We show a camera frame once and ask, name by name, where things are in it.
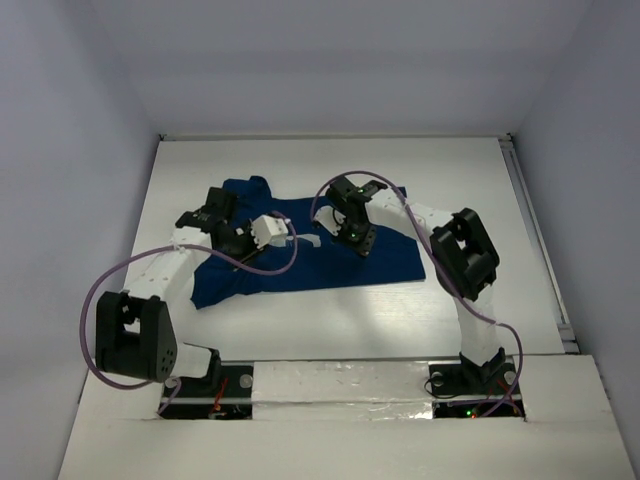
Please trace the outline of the blue t shirt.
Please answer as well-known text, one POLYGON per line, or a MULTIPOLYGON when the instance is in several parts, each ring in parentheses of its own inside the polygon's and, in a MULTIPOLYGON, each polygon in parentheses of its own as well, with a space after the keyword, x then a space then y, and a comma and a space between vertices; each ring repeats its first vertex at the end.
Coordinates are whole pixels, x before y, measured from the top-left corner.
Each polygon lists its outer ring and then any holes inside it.
POLYGON ((238 196, 233 223, 278 211, 294 224, 298 254, 293 266, 277 276, 263 276, 236 270, 226 261, 211 256, 195 270, 191 302, 196 309, 214 306, 236 295, 297 292, 329 288, 382 285, 423 281, 426 273, 417 243, 389 228, 379 227, 368 257, 362 258, 331 241, 321 228, 311 226, 312 199, 278 199, 267 180, 227 179, 222 187, 238 196))

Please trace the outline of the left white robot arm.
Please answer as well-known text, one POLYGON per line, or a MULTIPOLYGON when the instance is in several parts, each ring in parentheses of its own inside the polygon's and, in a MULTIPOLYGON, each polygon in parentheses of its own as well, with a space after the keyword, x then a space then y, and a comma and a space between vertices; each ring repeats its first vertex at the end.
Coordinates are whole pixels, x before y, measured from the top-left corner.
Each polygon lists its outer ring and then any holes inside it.
POLYGON ((217 256, 243 267, 271 239, 257 234, 262 223, 272 220, 270 216, 232 226, 237 201, 230 191, 210 188, 203 206, 184 212, 176 221, 169 245, 125 262, 152 258, 127 288, 105 292, 97 302, 95 368, 99 374, 162 383, 175 373, 179 346, 170 303, 201 264, 196 255, 217 256))

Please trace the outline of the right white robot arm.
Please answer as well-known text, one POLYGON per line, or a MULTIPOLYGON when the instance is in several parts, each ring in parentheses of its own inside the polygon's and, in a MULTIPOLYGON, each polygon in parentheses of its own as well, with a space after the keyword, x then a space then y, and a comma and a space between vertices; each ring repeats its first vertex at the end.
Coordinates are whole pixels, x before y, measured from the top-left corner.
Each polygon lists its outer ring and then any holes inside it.
POLYGON ((423 245, 439 284, 454 298, 462 384, 473 392, 491 386, 505 363, 490 319, 500 258, 479 215, 469 208, 447 213, 412 202, 379 180, 357 186, 339 176, 329 182, 325 196, 329 204, 313 211, 313 222, 359 256, 371 252, 379 227, 423 245))

